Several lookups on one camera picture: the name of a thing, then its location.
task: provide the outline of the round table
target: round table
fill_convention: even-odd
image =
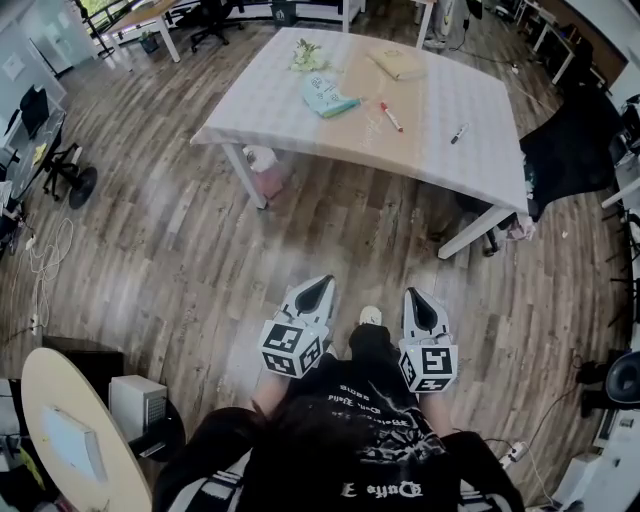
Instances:
[[[133,452],[102,400],[71,361],[48,348],[31,352],[22,370],[22,405],[42,464],[74,507],[81,511],[151,510],[151,492]],[[96,433],[106,482],[85,477],[56,455],[42,421],[47,406],[60,409]]]

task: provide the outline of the desk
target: desk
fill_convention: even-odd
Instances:
[[[553,85],[557,85],[557,83],[560,81],[560,78],[562,78],[562,75],[567,70],[567,68],[569,67],[569,64],[571,64],[571,61],[575,57],[575,45],[567,41],[565,37],[562,35],[562,32],[560,32],[559,29],[553,26],[552,22],[547,21],[544,17],[542,19],[545,20],[545,25],[544,25],[544,28],[542,29],[542,33],[540,34],[540,37],[538,37],[538,40],[536,41],[536,44],[533,47],[533,53],[538,53],[538,50],[540,49],[540,45],[542,44],[542,41],[544,41],[545,36],[549,32],[555,35],[558,38],[558,40],[562,43],[562,46],[564,46],[567,49],[567,52],[569,52],[569,55],[567,55],[567,58],[562,63],[562,66],[560,66],[560,69],[558,69],[555,76],[551,80],[551,83]],[[593,69],[593,63],[591,67],[591,73],[593,73],[595,77],[598,80],[600,80],[602,84],[606,83],[606,80],[598,72],[596,72]]]
[[[362,105],[323,119],[301,94],[304,74],[290,71],[300,38],[322,46],[340,91]],[[410,53],[427,67],[424,78],[394,81],[367,50],[383,45]],[[403,125],[396,131],[380,109],[385,101]],[[464,123],[471,128],[452,145]],[[448,258],[513,212],[528,212],[520,143],[505,85],[481,71],[430,52],[355,34],[281,29],[229,88],[191,139],[222,144],[258,208],[266,199],[253,183],[243,144],[318,155],[432,183],[492,205],[446,243]]]
[[[151,510],[151,492],[133,452],[107,408],[71,361],[48,348],[31,352],[22,370],[22,404],[38,456],[76,509]],[[58,458],[42,424],[46,406],[59,408],[95,431],[106,483],[88,479]]]
[[[54,150],[53,143],[60,133],[65,117],[66,114],[64,111],[54,110],[49,115],[49,119],[40,127],[36,136],[29,141],[27,147],[24,149],[19,148],[21,155],[20,162],[12,162],[7,168],[7,180],[13,182],[11,196],[14,199],[19,198],[27,191],[31,183],[33,183],[42,172],[44,163],[48,158],[51,158],[50,153]],[[42,144],[47,145],[45,154],[42,155],[38,164],[33,165],[33,155],[36,152],[36,148]]]
[[[133,66],[131,65],[131,61],[125,56],[124,52],[120,48],[120,45],[118,44],[118,32],[126,28],[139,25],[140,23],[144,23],[145,21],[156,22],[156,24],[158,25],[158,29],[160,30],[160,34],[162,34],[162,39],[164,39],[164,43],[169,49],[169,53],[171,54],[173,62],[180,62],[180,55],[178,55],[178,50],[176,50],[176,47],[171,40],[169,29],[167,28],[167,24],[164,21],[164,15],[169,9],[177,4],[178,1],[179,0],[160,0],[160,2],[153,5],[152,7],[141,7],[140,9],[135,9],[107,31],[107,35],[113,42],[113,48],[120,58],[120,62],[128,71],[131,71],[133,69]]]

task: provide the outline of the black speaker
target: black speaker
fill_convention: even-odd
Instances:
[[[640,352],[626,354],[613,363],[605,390],[614,402],[640,404]]]

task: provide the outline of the notebook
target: notebook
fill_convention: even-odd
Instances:
[[[397,48],[378,46],[369,51],[371,57],[378,66],[389,73],[394,80],[410,80],[424,76],[426,68],[424,64],[408,53]]]

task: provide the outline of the green plant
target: green plant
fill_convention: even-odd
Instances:
[[[304,39],[298,41],[298,46],[293,52],[292,71],[322,71],[329,67],[329,61],[320,56],[321,46],[307,43]]]

